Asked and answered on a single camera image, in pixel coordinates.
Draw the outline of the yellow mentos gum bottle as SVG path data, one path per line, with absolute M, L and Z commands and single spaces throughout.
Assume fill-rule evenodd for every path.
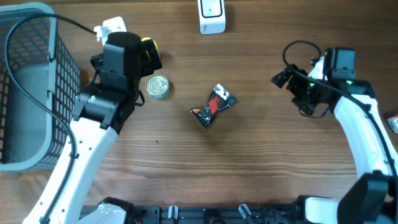
M 160 53 L 156 41 L 150 37 L 145 37 L 141 39 L 141 42 L 144 44 L 149 60 L 154 63 L 160 63 Z

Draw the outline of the red white snack packet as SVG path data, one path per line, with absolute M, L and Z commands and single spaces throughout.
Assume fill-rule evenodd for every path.
M 392 131 L 397 134 L 398 133 L 398 114 L 395 114 L 394 116 L 388 116 L 387 122 L 389 126 L 391 127 Z

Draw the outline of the black red snack packet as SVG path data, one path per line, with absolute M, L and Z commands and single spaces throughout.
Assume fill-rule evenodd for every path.
M 236 98 L 222 85 L 217 84 L 211 92 L 206 106 L 202 109 L 192 108 L 191 112 L 207 128 L 216 115 L 230 108 L 236 102 Z

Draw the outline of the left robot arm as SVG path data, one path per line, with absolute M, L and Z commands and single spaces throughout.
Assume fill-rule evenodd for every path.
M 130 32 L 109 34 L 103 53 L 90 62 L 99 83 L 76 96 L 68 125 L 72 134 L 24 223 L 78 223 L 101 161 L 135 107 L 144 104 L 141 78 L 162 68 L 156 42 Z

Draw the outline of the round tin can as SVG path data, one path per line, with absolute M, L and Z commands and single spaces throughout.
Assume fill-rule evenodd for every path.
M 154 75 L 147 80 L 146 90 L 154 99 L 162 100 L 169 94 L 169 81 L 163 75 Z

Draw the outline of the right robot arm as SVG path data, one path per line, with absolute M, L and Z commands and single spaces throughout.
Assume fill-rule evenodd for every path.
M 294 64 L 272 78 L 293 95 L 302 116 L 326 104 L 346 135 L 357 181 L 341 199 L 300 196 L 298 220 L 305 223 L 397 223 L 397 152 L 384 129 L 371 84 L 356 79 L 355 51 L 328 48 L 307 73 Z

